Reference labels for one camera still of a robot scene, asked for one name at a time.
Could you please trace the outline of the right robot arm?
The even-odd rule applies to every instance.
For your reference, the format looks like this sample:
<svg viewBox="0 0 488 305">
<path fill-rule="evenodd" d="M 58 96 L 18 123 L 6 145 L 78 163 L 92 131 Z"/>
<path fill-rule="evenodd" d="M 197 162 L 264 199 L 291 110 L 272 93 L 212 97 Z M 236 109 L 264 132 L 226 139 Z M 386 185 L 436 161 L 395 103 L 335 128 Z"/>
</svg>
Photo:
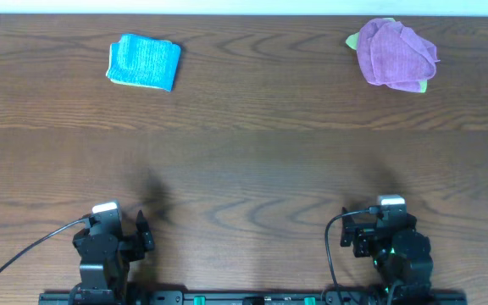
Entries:
<svg viewBox="0 0 488 305">
<path fill-rule="evenodd" d="M 362 211 L 374 223 L 357 223 L 357 211 L 341 210 L 340 245 L 356 258 L 372 258 L 382 285 L 370 290 L 370 304 L 424 302 L 430 295 L 433 260 L 430 239 L 417 232 L 417 219 L 404 203 L 374 205 Z"/>
</svg>

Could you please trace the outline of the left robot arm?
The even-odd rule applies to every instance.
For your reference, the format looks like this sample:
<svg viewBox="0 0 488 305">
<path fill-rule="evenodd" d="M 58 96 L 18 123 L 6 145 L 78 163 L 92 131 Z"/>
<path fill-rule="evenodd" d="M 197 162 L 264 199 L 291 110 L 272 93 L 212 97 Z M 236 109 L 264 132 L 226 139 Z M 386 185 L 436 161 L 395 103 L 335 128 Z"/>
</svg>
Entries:
<svg viewBox="0 0 488 305">
<path fill-rule="evenodd" d="M 145 292 L 128 282 L 130 264 L 143 260 L 155 248 L 143 212 L 136 216 L 136 231 L 125 235 L 119 210 L 86 216 L 85 228 L 74 235 L 80 255 L 81 283 L 69 304 L 145 304 Z"/>
</svg>

